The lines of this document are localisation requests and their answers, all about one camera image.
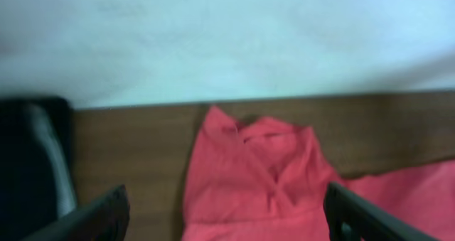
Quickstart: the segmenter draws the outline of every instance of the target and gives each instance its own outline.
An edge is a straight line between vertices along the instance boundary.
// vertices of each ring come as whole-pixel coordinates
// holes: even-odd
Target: red fabric
[[[455,161],[343,180],[311,127],[271,117],[243,126],[212,107],[191,157],[183,240],[328,240],[329,181],[423,232],[455,240]]]

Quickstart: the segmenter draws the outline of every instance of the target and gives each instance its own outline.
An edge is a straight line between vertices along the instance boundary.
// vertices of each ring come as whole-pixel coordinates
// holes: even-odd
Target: white wall
[[[77,107],[455,87],[455,0],[0,0],[0,95]]]

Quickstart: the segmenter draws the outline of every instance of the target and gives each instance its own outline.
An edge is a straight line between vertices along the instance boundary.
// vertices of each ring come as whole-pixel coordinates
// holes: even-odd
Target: brown wooden surface
[[[311,125],[344,176],[381,173],[455,155],[455,92],[218,104],[246,122],[271,115]],[[126,240],[179,240],[184,175],[208,105],[100,109],[76,114],[73,169],[82,204],[124,183]]]

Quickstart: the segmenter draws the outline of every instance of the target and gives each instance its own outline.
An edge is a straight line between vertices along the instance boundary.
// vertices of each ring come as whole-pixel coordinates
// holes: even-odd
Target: crumpled red cloth
[[[328,240],[329,181],[428,235],[455,240],[455,161],[343,180],[311,127],[271,117],[245,126],[217,107],[191,156],[183,240]]]

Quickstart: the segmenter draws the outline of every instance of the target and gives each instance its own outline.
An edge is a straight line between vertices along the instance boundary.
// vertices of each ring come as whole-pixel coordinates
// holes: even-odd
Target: red cloth
[[[328,240],[329,181],[442,240],[455,240],[455,161],[343,180],[311,127],[271,117],[243,126],[212,107],[186,181],[185,241]]]

